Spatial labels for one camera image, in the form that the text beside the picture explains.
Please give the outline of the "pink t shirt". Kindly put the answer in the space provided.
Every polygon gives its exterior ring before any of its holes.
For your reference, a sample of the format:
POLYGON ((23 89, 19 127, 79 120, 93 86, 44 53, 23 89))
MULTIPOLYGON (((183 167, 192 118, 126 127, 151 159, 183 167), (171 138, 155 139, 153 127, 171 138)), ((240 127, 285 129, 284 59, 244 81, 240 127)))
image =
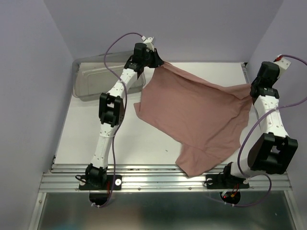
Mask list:
POLYGON ((240 148, 251 106, 249 84, 224 87, 165 63, 134 108, 139 119, 181 143, 176 165, 195 177, 240 148))

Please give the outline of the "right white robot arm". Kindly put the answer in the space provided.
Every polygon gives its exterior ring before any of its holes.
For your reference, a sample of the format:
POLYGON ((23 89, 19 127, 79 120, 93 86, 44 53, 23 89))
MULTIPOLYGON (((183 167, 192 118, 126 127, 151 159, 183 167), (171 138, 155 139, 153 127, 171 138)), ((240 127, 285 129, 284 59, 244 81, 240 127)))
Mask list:
POLYGON ((261 174, 284 174, 297 148, 296 139, 290 138, 282 122, 279 93, 273 88, 280 76, 289 68, 290 61, 283 57, 274 62, 262 62, 251 84, 250 96, 259 116, 259 139, 248 150, 247 156, 225 166, 221 183, 231 187, 245 179, 261 174))

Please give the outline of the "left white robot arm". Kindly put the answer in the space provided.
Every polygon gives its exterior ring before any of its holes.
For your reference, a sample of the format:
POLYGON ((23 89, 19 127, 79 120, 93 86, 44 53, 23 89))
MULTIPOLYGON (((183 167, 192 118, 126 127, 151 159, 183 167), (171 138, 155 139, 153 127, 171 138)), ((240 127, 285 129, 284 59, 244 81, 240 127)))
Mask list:
POLYGON ((145 67, 157 68, 164 64, 152 41, 136 43, 132 56, 126 62, 115 85, 99 97, 98 117, 100 134, 94 156, 85 170, 85 182, 97 189, 107 184, 108 155, 116 130, 125 115, 124 99, 128 89, 141 76, 145 67))

